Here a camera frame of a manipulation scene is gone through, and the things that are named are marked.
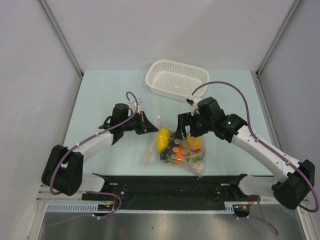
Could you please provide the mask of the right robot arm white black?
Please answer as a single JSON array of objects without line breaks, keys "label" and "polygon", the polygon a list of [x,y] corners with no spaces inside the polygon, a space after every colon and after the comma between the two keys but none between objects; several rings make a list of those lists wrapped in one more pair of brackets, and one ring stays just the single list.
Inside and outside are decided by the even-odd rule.
[{"label": "right robot arm white black", "polygon": [[265,142],[253,131],[249,121],[234,113],[226,115],[212,97],[190,96],[186,102],[193,110],[177,116],[176,138],[187,135],[196,138],[213,132],[219,139],[250,154],[273,174],[266,180],[242,174],[238,183],[230,188],[235,200],[242,201],[248,195],[274,197],[282,206],[295,210],[313,191],[315,165],[311,161],[299,161]]}]

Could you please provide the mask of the dark purple fake plum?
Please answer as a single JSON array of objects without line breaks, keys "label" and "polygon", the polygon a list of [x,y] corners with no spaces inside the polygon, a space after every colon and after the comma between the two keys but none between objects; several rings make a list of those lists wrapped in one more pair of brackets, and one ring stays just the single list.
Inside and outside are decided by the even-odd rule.
[{"label": "dark purple fake plum", "polygon": [[172,163],[173,159],[172,159],[172,150],[169,148],[163,149],[160,152],[160,160],[164,163]]}]

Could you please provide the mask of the yellow fake lemon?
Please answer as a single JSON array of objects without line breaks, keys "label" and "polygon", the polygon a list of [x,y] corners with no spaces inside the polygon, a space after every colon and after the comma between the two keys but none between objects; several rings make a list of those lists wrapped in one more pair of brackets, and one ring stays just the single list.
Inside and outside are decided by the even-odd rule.
[{"label": "yellow fake lemon", "polygon": [[170,132],[167,128],[161,128],[157,136],[157,151],[161,152],[169,145]]}]

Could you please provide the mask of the orange fake orange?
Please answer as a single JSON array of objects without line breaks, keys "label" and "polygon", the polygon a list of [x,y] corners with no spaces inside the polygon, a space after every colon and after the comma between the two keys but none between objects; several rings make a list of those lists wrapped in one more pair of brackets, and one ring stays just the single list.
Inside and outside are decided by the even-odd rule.
[{"label": "orange fake orange", "polygon": [[180,165],[184,163],[184,160],[183,160],[184,154],[182,153],[182,150],[180,148],[178,149],[177,152],[174,152],[174,156],[175,156],[174,163],[176,165]]}]

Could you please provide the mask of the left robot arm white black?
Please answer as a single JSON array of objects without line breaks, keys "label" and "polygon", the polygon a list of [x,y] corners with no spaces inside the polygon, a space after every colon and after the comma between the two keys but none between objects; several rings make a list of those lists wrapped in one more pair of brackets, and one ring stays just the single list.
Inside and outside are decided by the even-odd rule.
[{"label": "left robot arm white black", "polygon": [[52,148],[41,176],[42,184],[51,194],[72,196],[76,192],[93,192],[100,200],[110,196],[106,178],[98,174],[85,174],[85,161],[107,147],[113,146],[125,132],[137,135],[158,132],[144,111],[132,110],[125,103],[117,103],[97,132],[73,147],[56,145]]}]

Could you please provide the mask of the clear zip top bag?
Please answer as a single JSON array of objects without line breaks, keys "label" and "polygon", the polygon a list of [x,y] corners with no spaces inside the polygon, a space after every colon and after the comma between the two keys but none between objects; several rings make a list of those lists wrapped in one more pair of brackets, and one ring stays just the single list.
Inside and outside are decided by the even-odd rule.
[{"label": "clear zip top bag", "polygon": [[[156,116],[156,122],[155,122],[155,126],[158,128],[158,132],[156,132],[154,134],[154,137],[152,139],[152,141],[150,142],[150,147],[148,148],[148,150],[146,151],[146,154],[141,162],[142,165],[151,165],[151,164],[160,164],[160,163],[163,163],[163,164],[167,164],[167,165],[175,165],[175,166],[178,166],[180,168],[184,168],[186,169],[188,172],[192,173],[193,175],[197,176],[198,178],[202,178],[205,174],[205,171],[203,173],[202,176],[198,176],[196,174],[194,174],[192,168],[191,168],[191,162],[184,162],[182,164],[175,164],[174,163],[174,159],[175,159],[175,155],[174,155],[174,152],[177,152],[178,149],[181,149],[182,150],[182,153],[184,156],[188,155],[190,152],[193,152],[195,150],[192,150],[190,149],[190,146],[188,145],[188,142],[187,142],[187,139],[180,139],[180,146],[179,147],[174,147],[173,150],[172,150],[172,162],[163,162],[161,161],[160,159],[160,152],[157,151],[157,138],[158,138],[158,133],[160,131],[161,128],[166,128],[164,127],[163,125],[161,125],[161,116],[160,115],[157,115]],[[175,133],[174,131],[168,129],[170,135],[172,133]],[[200,137],[197,137],[197,138],[200,138],[201,140],[201,147],[200,149],[205,149],[205,139],[204,137],[200,136]],[[205,160],[205,156],[204,156],[204,159],[202,160],[202,162],[205,164],[205,168],[207,166],[206,164],[206,160]]]}]

